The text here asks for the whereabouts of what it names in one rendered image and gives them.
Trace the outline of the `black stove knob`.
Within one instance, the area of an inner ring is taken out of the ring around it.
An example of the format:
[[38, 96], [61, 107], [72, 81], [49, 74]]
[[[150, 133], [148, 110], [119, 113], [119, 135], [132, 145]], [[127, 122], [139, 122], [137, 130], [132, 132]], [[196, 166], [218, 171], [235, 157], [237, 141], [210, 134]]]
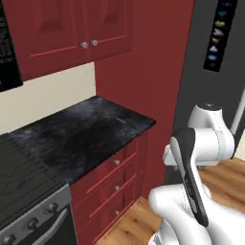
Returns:
[[14, 240], [16, 239], [14, 234], [3, 234], [0, 237], [2, 245], [13, 245]]
[[37, 229], [38, 219], [36, 217], [32, 217], [27, 223], [26, 228], [30, 231], [35, 231]]
[[56, 214], [58, 209], [58, 204], [56, 202], [52, 202], [47, 206], [47, 213], [48, 214]]

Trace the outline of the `dark grey fridge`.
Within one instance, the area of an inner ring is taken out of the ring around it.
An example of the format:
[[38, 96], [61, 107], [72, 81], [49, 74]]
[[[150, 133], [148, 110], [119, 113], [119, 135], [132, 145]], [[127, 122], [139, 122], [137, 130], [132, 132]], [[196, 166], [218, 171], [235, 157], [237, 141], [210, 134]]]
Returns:
[[[173, 128], [187, 125], [199, 102], [221, 106], [231, 128], [244, 87], [245, 0], [194, 0]], [[244, 130], [245, 109], [237, 142]]]

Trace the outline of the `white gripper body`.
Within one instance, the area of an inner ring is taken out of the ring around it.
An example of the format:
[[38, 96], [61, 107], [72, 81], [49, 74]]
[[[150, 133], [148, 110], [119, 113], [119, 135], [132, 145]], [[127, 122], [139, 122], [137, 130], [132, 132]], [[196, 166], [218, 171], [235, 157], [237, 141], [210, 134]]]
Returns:
[[163, 154], [163, 162], [166, 166], [176, 166], [177, 163], [173, 157], [173, 154], [170, 149], [170, 145], [165, 146], [164, 154]]

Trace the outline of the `black microwave oven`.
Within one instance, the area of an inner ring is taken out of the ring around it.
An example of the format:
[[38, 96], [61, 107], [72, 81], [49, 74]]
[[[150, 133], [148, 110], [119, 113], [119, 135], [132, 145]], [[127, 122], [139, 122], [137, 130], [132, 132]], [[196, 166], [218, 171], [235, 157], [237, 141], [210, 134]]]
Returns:
[[22, 85], [8, 20], [2, 0], [0, 0], [0, 92]]

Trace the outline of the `tall red cabinet panel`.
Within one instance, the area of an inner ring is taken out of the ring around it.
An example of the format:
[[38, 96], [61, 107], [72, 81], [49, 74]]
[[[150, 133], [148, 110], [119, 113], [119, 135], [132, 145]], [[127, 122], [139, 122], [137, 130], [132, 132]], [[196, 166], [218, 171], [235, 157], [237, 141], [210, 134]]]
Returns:
[[97, 93], [156, 121], [148, 131], [143, 196], [165, 180], [194, 0], [132, 0], [132, 49], [95, 63]]

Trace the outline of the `red drawer front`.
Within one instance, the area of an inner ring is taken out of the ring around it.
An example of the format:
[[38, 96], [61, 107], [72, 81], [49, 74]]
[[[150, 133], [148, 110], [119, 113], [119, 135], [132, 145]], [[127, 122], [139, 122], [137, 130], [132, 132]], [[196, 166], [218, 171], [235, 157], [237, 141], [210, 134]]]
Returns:
[[95, 245], [97, 240], [142, 195], [144, 177], [140, 176], [124, 184], [104, 203], [95, 216], [77, 232], [78, 245]]
[[117, 192], [117, 190], [115, 190], [115, 186], [120, 186], [121, 189], [125, 183], [136, 176], [133, 175], [127, 179], [125, 175], [126, 173], [121, 172], [118, 176], [114, 176], [110, 181], [105, 182], [100, 189], [97, 189], [95, 192], [91, 193], [76, 207], [72, 207], [77, 231], [86, 225], [95, 216], [100, 207], [106, 203], [114, 193]]
[[[126, 173], [127, 179], [133, 175], [141, 175], [145, 168], [147, 139], [148, 133], [145, 132], [76, 181], [71, 186], [72, 207], [76, 207], [121, 172]], [[114, 160], [120, 160], [121, 163], [116, 166]]]

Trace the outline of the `black and silver stove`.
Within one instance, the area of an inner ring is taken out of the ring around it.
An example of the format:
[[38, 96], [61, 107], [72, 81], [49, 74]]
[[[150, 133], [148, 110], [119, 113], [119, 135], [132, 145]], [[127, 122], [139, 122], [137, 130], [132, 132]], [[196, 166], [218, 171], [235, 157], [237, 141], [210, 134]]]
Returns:
[[[46, 211], [52, 202], [58, 204], [56, 214]], [[0, 237], [14, 234], [13, 245], [32, 245], [67, 210], [62, 225], [44, 245], [78, 245], [70, 203], [68, 184], [8, 133], [0, 136]], [[35, 231], [26, 228], [32, 217], [38, 219]]]

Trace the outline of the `red wall cupboard door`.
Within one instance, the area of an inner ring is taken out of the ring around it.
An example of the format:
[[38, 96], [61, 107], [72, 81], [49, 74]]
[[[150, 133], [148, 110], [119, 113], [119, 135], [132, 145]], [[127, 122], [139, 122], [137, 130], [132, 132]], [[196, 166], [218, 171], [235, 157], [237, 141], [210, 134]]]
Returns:
[[[131, 50], [133, 0], [85, 0], [90, 53], [93, 60]], [[96, 39], [98, 46], [91, 41]]]
[[89, 61], [82, 0], [3, 0], [22, 78]]

